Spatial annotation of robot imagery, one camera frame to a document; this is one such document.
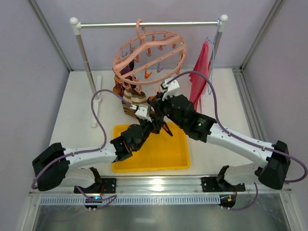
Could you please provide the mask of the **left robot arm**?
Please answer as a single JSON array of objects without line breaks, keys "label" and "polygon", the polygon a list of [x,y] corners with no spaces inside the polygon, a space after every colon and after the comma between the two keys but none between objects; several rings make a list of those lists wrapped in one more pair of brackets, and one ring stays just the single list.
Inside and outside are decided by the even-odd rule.
[{"label": "left robot arm", "polygon": [[31,188],[49,191],[59,186],[70,170],[97,163],[124,161],[139,151],[152,133],[159,133],[154,123],[142,120],[102,146],[66,149],[60,142],[54,143],[32,161],[35,178]]}]

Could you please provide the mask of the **red yellow argyle sock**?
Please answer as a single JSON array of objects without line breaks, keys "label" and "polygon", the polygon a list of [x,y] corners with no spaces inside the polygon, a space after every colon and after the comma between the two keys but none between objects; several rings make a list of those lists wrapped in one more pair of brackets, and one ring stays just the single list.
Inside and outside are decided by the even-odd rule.
[{"label": "red yellow argyle sock", "polygon": [[162,117],[155,116],[154,117],[154,127],[155,127],[155,134],[159,134],[161,129],[163,129],[169,136],[173,136],[168,124]]}]

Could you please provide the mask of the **beige brown striped sock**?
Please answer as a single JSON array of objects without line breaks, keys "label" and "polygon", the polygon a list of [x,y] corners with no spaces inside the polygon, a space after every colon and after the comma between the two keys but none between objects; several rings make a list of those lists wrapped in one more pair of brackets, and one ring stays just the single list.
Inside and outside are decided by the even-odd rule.
[{"label": "beige brown striped sock", "polygon": [[[143,91],[141,93],[138,93],[135,90],[125,90],[123,98],[130,104],[134,105],[147,104],[147,96]],[[131,109],[128,104],[122,103],[122,107],[125,114],[136,118],[135,111]]]}]

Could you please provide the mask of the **pink round clip hanger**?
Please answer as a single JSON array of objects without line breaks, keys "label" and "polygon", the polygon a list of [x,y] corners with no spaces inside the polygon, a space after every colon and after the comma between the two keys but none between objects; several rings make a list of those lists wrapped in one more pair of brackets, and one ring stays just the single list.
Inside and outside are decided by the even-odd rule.
[{"label": "pink round clip hanger", "polygon": [[[125,90],[132,90],[135,86],[138,93],[145,85],[160,83],[178,75],[186,56],[186,44],[181,35],[167,30],[148,31],[141,26],[142,22],[142,19],[137,20],[137,35],[119,48],[112,66],[117,81]],[[122,75],[121,70],[131,61],[135,61],[134,69]],[[144,78],[145,68],[152,72],[148,79]]]}]

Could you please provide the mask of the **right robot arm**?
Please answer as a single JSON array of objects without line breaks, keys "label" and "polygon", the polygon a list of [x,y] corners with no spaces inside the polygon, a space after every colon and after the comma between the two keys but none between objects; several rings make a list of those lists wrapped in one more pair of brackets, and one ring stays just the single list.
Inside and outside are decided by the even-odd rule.
[{"label": "right robot arm", "polygon": [[163,94],[149,97],[147,102],[159,117],[167,117],[191,139],[214,144],[239,154],[251,164],[223,166],[217,176],[221,186],[259,181],[263,185],[282,189],[291,160],[283,141],[275,144],[247,137],[230,129],[222,129],[217,120],[197,112],[184,95],[162,99]]}]

